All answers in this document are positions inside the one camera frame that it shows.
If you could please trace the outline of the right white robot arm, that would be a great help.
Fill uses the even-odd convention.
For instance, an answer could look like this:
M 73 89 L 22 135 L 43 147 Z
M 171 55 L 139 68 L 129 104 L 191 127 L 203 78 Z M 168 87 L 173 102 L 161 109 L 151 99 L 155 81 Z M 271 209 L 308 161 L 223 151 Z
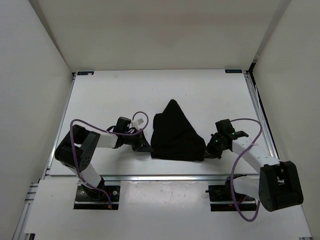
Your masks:
M 225 181 L 224 193 L 230 200 L 247 196 L 259 201 L 269 212 L 301 205 L 303 191 L 296 165 L 280 161 L 254 143 L 244 131 L 229 134 L 214 133 L 207 144 L 208 153 L 220 158 L 224 151 L 231 151 L 237 159 L 245 160 L 258 178 L 231 173 Z

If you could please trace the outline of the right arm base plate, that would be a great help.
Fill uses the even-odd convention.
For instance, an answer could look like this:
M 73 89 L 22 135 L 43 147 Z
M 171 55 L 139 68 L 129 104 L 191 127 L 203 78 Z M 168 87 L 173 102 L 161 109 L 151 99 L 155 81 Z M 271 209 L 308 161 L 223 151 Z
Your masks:
M 223 183 L 209 185 L 205 192 L 209 194 L 210 210 L 212 212 L 237 211 L 232 199 L 229 176 Z M 254 198 L 235 193 L 235 199 L 241 211 L 254 212 L 257 210 L 257 203 Z

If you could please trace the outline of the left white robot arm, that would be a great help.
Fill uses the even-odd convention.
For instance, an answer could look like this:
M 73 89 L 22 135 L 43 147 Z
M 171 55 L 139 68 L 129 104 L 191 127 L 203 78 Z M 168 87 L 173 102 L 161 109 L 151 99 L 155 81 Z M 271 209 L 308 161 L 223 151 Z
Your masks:
M 68 167 L 77 176 L 81 174 L 80 181 L 84 192 L 93 200 L 101 200 L 107 192 L 103 178 L 91 164 L 96 148 L 118 149 L 128 145 L 133 152 L 153 152 L 144 133 L 136 127 L 131 127 L 129 123 L 117 124 L 107 130 L 112 134 L 100 134 L 75 124 L 72 126 L 73 137 L 68 133 L 54 153 L 55 159 L 62 165 Z

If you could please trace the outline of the black skirt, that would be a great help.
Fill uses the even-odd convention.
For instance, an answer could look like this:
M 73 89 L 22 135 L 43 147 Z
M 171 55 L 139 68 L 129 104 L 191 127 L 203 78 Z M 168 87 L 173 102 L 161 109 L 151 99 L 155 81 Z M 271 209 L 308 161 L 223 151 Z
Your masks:
M 163 112 L 153 118 L 150 140 L 153 159 L 202 162 L 205 140 L 197 134 L 178 102 L 171 99 Z

